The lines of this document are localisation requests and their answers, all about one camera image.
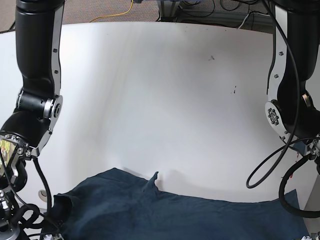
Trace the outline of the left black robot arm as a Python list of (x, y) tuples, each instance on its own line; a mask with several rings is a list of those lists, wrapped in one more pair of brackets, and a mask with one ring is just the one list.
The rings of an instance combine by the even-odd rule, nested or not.
[(315, 71), (320, 43), (318, 0), (264, 0), (273, 23), (273, 56), (268, 73), (265, 113), (271, 127), (285, 143), (282, 153), (264, 175), (278, 166), (290, 144), (303, 145), (301, 155), (319, 149), (313, 141), (320, 135), (320, 111), (306, 82)]

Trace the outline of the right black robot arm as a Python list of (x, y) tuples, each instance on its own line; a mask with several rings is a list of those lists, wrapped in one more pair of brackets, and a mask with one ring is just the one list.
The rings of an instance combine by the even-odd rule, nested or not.
[[(40, 230), (42, 240), (60, 240), (51, 217), (52, 195), (39, 156), (53, 134), (63, 105), (60, 40), (65, 3), (62, 0), (18, 0), (15, 45), (23, 85), (14, 111), (0, 129), (0, 237), (28, 240), (25, 229)], [(46, 212), (18, 195), (32, 161), (44, 185)]]

